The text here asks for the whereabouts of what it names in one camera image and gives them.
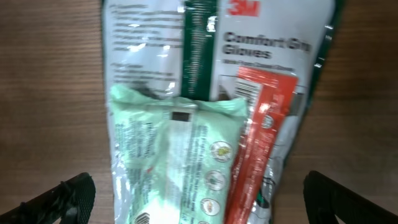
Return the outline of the red snack stick packet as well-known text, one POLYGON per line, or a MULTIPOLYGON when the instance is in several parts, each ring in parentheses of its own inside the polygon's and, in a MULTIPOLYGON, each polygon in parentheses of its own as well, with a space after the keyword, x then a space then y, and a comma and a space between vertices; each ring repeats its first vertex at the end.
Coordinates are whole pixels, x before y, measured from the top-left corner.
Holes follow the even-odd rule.
POLYGON ((246 223, 249 218, 296 83, 293 76, 239 67, 235 95, 247 99, 249 116, 233 165, 226 224, 246 223))

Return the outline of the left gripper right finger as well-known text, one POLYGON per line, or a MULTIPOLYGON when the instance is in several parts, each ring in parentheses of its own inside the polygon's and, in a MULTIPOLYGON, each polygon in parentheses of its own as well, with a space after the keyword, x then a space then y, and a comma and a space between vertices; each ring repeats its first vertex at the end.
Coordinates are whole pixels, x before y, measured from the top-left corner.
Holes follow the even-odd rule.
POLYGON ((397 224, 397 215, 312 170, 303 182, 309 224, 397 224))

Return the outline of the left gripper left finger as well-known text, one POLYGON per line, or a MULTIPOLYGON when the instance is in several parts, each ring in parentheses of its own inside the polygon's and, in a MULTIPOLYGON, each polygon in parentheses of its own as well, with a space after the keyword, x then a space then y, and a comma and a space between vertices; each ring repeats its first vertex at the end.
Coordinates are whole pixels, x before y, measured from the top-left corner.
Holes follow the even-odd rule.
POLYGON ((92 176, 83 172, 1 215, 1 224, 88 224, 96 195, 92 176))

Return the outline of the green 3M gloves package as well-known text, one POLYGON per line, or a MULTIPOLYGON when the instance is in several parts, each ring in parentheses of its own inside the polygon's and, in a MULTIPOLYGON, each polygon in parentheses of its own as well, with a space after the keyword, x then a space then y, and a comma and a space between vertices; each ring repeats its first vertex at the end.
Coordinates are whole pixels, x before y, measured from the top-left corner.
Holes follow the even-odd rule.
MULTIPOLYGON (((235 95, 239 67, 296 77, 289 112, 246 222, 271 223, 275 190, 322 72, 342 8, 340 0, 104 1, 108 133, 109 92, 115 85, 124 85, 158 100, 244 99, 247 118, 240 146, 249 110, 247 99, 235 95)), ((112 170, 110 135, 109 142, 112 170)))

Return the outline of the mint green wipes packet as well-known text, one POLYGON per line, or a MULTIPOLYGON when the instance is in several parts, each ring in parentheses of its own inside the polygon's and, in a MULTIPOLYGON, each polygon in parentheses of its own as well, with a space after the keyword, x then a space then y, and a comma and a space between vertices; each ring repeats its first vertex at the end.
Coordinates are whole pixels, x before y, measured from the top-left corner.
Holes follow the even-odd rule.
POLYGON ((158 100, 115 85, 108 107, 114 221, 223 223, 246 101, 158 100))

